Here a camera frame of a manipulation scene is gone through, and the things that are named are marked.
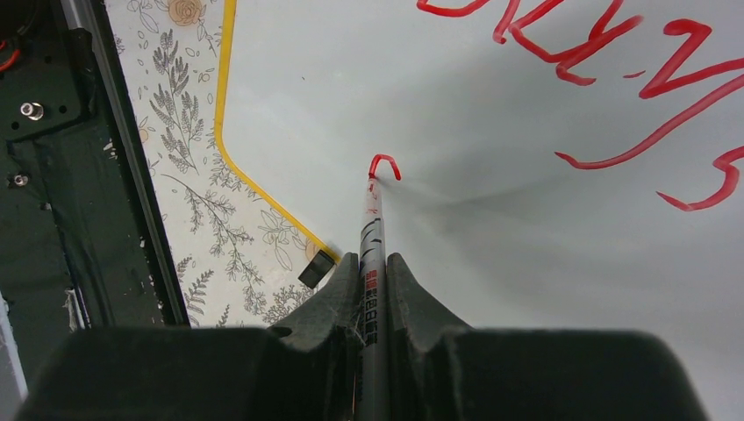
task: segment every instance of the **metal screw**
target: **metal screw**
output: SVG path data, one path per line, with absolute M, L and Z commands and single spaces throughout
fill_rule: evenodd
M 16 176 L 13 177 L 13 184 L 15 184 L 16 187 L 24 187 L 28 184 L 28 175 L 16 174 Z
M 40 103 L 22 103 L 21 114 L 30 120 L 37 121 L 44 117 L 44 107 Z

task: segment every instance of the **red ink drawing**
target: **red ink drawing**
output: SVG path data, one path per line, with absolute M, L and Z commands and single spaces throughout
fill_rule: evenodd
M 418 0 L 416 2 L 416 7 L 418 7 L 420 11 L 427 11 L 434 15 L 444 16 L 446 18 L 464 18 L 470 13 L 482 8 L 489 1 L 490 0 L 475 0 L 460 8 L 449 8 L 432 6 L 429 4 L 429 0 Z
M 739 183 L 739 169 L 731 164 L 741 158 L 744 158 L 744 146 L 739 146 L 736 149 L 722 154 L 713 162 L 714 167 L 724 172 L 723 185 L 718 191 L 705 200 L 695 203 L 684 203 L 672 196 L 665 195 L 660 191 L 657 191 L 656 194 L 661 196 L 662 199 L 669 202 L 672 206 L 685 212 L 700 211 L 701 209 L 715 206 L 726 200 L 726 198 L 732 195 L 736 190 L 736 185 Z
M 633 16 L 608 31 L 607 25 L 610 23 L 610 20 L 615 17 L 620 6 L 623 4 L 623 0 L 612 0 L 604 14 L 597 20 L 594 26 L 592 26 L 586 42 L 579 46 L 569 48 L 568 50 L 561 51 L 560 53 L 551 54 L 528 39 L 522 30 L 538 19 L 544 17 L 548 12 L 554 9 L 555 6 L 561 3 L 563 3 L 563 0 L 544 1 L 524 17 L 519 18 L 511 25 L 508 25 L 509 33 L 511 33 L 515 41 L 530 53 L 535 54 L 541 60 L 546 63 L 557 63 L 555 73 L 559 79 L 579 86 L 591 85 L 596 81 L 596 78 L 574 75 L 570 73 L 569 70 L 582 61 L 590 58 L 596 52 L 613 42 L 617 37 L 630 32 L 633 28 L 640 25 L 640 23 L 643 22 L 643 17 L 640 15 Z M 502 36 L 503 32 L 498 32 L 497 28 L 497 31 L 494 32 L 494 39 Z
M 631 73 L 630 75 L 623 75 L 623 78 L 624 79 L 635 79 L 636 77 L 643 75 L 644 73 L 646 73 L 646 70 L 641 70 L 638 73 Z
M 679 19 L 669 22 L 664 26 L 667 35 L 684 35 L 689 33 L 690 37 L 679 47 L 672 57 L 662 66 L 662 69 L 651 79 L 651 81 L 640 91 L 639 96 L 643 99 L 653 98 L 667 93 L 673 89 L 682 88 L 694 82 L 700 82 L 708 77 L 720 75 L 731 70 L 744 68 L 744 59 L 726 61 L 689 75 L 680 76 L 676 79 L 669 78 L 690 58 L 692 53 L 700 47 L 705 38 L 712 32 L 710 26 L 699 24 L 689 19 Z M 570 155 L 556 152 L 555 154 L 567 161 L 572 167 L 578 169 L 603 169 L 629 161 L 641 153 L 646 152 L 651 146 L 663 139 L 677 127 L 695 117 L 697 114 L 707 110 L 720 99 L 732 94 L 744 87 L 744 75 L 738 76 L 704 96 L 699 101 L 683 110 L 672 119 L 656 129 L 647 138 L 641 141 L 627 152 L 604 161 L 581 162 Z
M 400 181 L 400 168 L 397 167 L 395 159 L 390 155 L 385 155 L 384 153 L 378 153 L 374 158 L 372 158 L 372 162 L 369 164 L 369 178 L 377 178 L 375 172 L 377 171 L 377 166 L 380 165 L 380 161 L 389 162 L 390 166 L 393 168 L 393 175 L 395 175 L 396 180 Z
M 488 2 L 489 0 L 475 0 L 464 7 L 454 9 L 431 6 L 428 3 L 428 0 L 418 0 L 417 6 L 422 11 L 427 11 L 436 15 L 450 18 L 461 18 L 473 13 L 474 11 L 477 11 Z M 539 59 L 545 61 L 546 63 L 556 64 L 555 73 L 558 78 L 567 82 L 572 82 L 579 86 L 591 85 L 596 81 L 596 78 L 581 77 L 579 75 L 572 74 L 569 72 L 570 69 L 581 63 L 582 61 L 590 58 L 593 54 L 601 50 L 603 47 L 607 46 L 609 43 L 613 42 L 616 38 L 630 32 L 633 28 L 640 25 L 643 21 L 643 17 L 640 15 L 635 15 L 614 26 L 610 30 L 607 30 L 606 27 L 615 17 L 623 4 L 623 0 L 612 0 L 612 3 L 604 12 L 604 14 L 591 28 L 589 37 L 587 38 L 586 42 L 582 43 L 579 46 L 574 46 L 567 50 L 561 51 L 559 53 L 551 54 L 544 48 L 532 42 L 524 35 L 522 31 L 529 25 L 536 22 L 538 19 L 543 18 L 547 13 L 549 13 L 552 9 L 554 9 L 558 4 L 561 4 L 562 2 L 563 0 L 545 0 L 543 3 L 535 7 L 532 11 L 528 12 L 525 16 L 512 22 L 519 7 L 519 0 L 509 0 L 504 15 L 501 17 L 496 28 L 494 29 L 492 35 L 493 40 L 496 41 L 498 44 L 504 44 L 506 42 L 504 34 L 508 31 L 512 35 L 514 40 L 518 42 L 522 47 L 524 47 L 527 51 L 536 55 Z M 725 61 L 713 66 L 709 66 L 707 68 L 703 68 L 701 70 L 698 70 L 697 72 L 672 79 L 674 73 L 705 42 L 707 37 L 711 35 L 712 28 L 708 25 L 698 23 L 691 19 L 677 19 L 666 24 L 663 28 L 663 33 L 669 36 L 680 36 L 689 34 L 689 38 L 685 40 L 684 43 L 671 56 L 671 58 L 669 58 L 669 60 L 664 63 L 662 68 L 658 71 L 658 73 L 656 73 L 651 81 L 649 81 L 646 86 L 644 86 L 643 89 L 640 90 L 639 97 L 641 99 L 651 99 L 659 95 L 668 93 L 671 90 L 679 89 L 695 82 L 700 82 L 709 77 L 744 68 L 744 58 L 741 58 Z M 642 70 L 630 75 L 623 75 L 623 78 L 634 79 L 636 77 L 644 75 L 645 73 L 646 70 Z M 733 78 L 731 81 L 724 83 L 711 93 L 703 96 L 693 105 L 686 108 L 685 110 L 671 118 L 669 121 L 661 125 L 647 138 L 642 140 L 638 145 L 608 160 L 582 162 L 576 160 L 574 157 L 566 153 L 556 152 L 555 154 L 561 159 L 568 162 L 572 167 L 578 169 L 604 169 L 621 164 L 635 158 L 641 153 L 646 152 L 651 146 L 655 145 L 657 142 L 659 142 L 659 140 L 666 137 L 677 127 L 684 124 L 691 118 L 694 118 L 699 113 L 707 110 L 709 107 L 717 103 L 722 98 L 731 95 L 741 88 L 744 88 L 744 75 Z M 744 158 L 744 146 L 724 153 L 713 162 L 713 166 L 715 168 L 724 172 L 725 177 L 723 185 L 718 191 L 716 191 L 713 195 L 703 201 L 695 203 L 684 203 L 664 193 L 657 192 L 657 194 L 665 201 L 682 211 L 699 211 L 701 209 L 710 208 L 725 200 L 736 190 L 736 186 L 739 182 L 739 169 L 734 167 L 732 163 L 741 158 Z

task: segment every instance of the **yellow border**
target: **yellow border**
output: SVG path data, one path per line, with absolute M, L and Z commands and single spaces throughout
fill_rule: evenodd
M 286 209 L 284 209 L 272 196 L 259 187 L 253 180 L 251 180 L 246 173 L 240 171 L 235 162 L 230 158 L 230 155 L 225 150 L 225 143 L 222 141 L 222 122 L 225 118 L 225 101 L 227 97 L 227 75 L 230 72 L 230 53 L 233 47 L 233 30 L 235 28 L 235 11 L 237 10 L 238 0 L 225 0 L 225 17 L 222 22 L 222 47 L 219 50 L 219 71 L 217 80 L 217 110 L 214 115 L 215 125 L 215 140 L 217 141 L 217 148 L 222 154 L 222 158 L 227 163 L 227 166 L 240 177 L 247 185 L 251 186 L 256 192 L 258 192 L 263 200 L 267 201 L 274 209 L 281 212 L 288 221 L 297 227 L 304 235 L 307 236 L 316 246 L 320 247 L 321 250 L 328 253 L 336 262 L 340 261 L 339 255 L 336 254 L 330 247 L 326 246 L 315 234 L 310 232 L 304 225 L 300 224 L 295 217 L 293 217 Z

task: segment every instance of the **red marker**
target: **red marker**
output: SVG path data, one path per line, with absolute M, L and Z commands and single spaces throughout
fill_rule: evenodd
M 377 164 L 382 160 L 390 163 L 396 179 L 400 180 L 395 160 L 389 155 L 376 155 L 369 166 L 359 247 L 359 276 L 364 284 L 361 309 L 364 347 L 359 354 L 354 393 L 357 421 L 390 420 L 383 197 L 375 176 Z

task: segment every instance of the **floral wallpaper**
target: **floral wallpaper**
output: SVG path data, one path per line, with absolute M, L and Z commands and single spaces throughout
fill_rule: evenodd
M 285 317 L 312 296 L 297 277 L 318 251 L 226 165 L 215 144 L 223 2 L 107 3 L 194 327 Z

